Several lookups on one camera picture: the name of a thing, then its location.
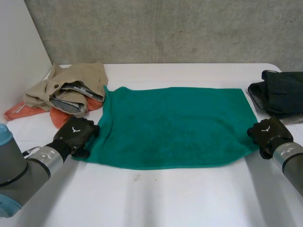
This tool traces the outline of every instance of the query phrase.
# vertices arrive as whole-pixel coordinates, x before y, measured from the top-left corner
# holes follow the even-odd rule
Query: green towel
[[[257,122],[241,89],[106,90],[87,162],[128,169],[222,166],[255,151]]]

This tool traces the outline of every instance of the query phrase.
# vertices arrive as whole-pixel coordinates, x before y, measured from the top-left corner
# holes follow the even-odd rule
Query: white table
[[[106,65],[108,88],[238,87],[271,64]],[[267,115],[247,94],[258,120]],[[102,110],[89,113],[98,122]],[[21,150],[43,146],[57,129],[49,113],[8,123]],[[288,126],[303,144],[303,126]],[[300,227],[303,199],[272,160],[254,152],[220,168],[137,171],[67,159],[62,169],[1,227]]]

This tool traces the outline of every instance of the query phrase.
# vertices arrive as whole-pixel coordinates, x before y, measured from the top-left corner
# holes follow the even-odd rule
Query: black garment
[[[263,71],[248,92],[258,107],[279,119],[303,113],[303,72]]]

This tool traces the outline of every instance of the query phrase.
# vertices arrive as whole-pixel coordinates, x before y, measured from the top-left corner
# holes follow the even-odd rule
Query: orange cloth
[[[103,102],[98,102],[95,99],[90,97],[86,97],[87,100],[87,108],[89,111],[100,109],[103,106]]]
[[[92,99],[90,97],[86,97],[87,104],[88,104],[88,111],[93,111],[100,109],[103,106],[103,102],[99,102],[95,99]],[[37,107],[37,108],[31,108],[25,105],[24,102],[19,103],[18,105],[10,108],[4,113],[4,118],[7,121],[12,121],[16,118],[21,118],[21,117],[27,117],[27,116],[32,116],[35,114],[41,114],[45,113],[47,111]],[[72,116],[71,114],[65,113],[61,110],[58,110],[54,107],[51,108],[49,115],[52,119],[52,122],[56,128],[61,128],[65,122]]]
[[[68,119],[72,116],[71,114],[65,113],[61,110],[56,109],[55,107],[52,107],[49,115],[51,117],[51,120],[56,128],[61,128]]]
[[[19,103],[16,106],[7,110],[4,113],[3,117],[7,121],[12,121],[17,118],[28,117],[28,116],[36,115],[39,113],[40,114],[45,113],[45,112],[47,112],[47,111],[45,111],[39,107],[31,108],[31,107],[25,105],[24,102],[22,101],[21,103]]]

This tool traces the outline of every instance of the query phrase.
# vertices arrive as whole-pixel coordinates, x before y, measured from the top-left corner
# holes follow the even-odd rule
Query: robotic arm
[[[288,129],[273,117],[254,124],[247,130],[247,134],[260,146],[262,158],[272,158],[303,196],[303,147],[294,143]]]
[[[12,217],[61,168],[68,155],[88,157],[84,146],[99,126],[72,117],[53,142],[24,159],[12,133],[0,125],[0,217]]]

